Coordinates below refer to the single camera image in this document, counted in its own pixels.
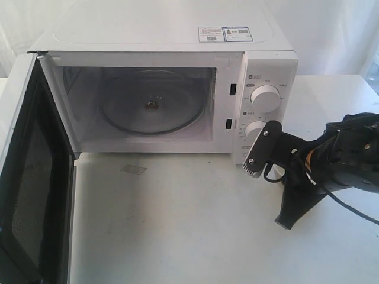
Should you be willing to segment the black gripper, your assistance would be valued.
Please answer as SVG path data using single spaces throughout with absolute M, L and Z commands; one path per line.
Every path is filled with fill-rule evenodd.
M 329 139 L 322 134 L 316 140 L 306 141 L 291 134 L 281 133 L 275 145 L 275 164 L 285 169 L 281 209 L 275 223 L 286 230 L 309 212 L 326 194 L 311 183 L 307 174 L 306 156 Z

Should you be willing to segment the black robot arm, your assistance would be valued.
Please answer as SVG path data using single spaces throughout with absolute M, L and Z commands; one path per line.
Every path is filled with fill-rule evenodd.
M 378 114 L 346 115 L 341 122 L 326 124 L 323 134 L 313 141 L 281 133 L 273 155 L 273 164 L 285 170 L 281 209 L 275 219 L 283 228 L 292 229 L 327 196 L 378 224 L 335 195 L 348 188 L 378 193 Z

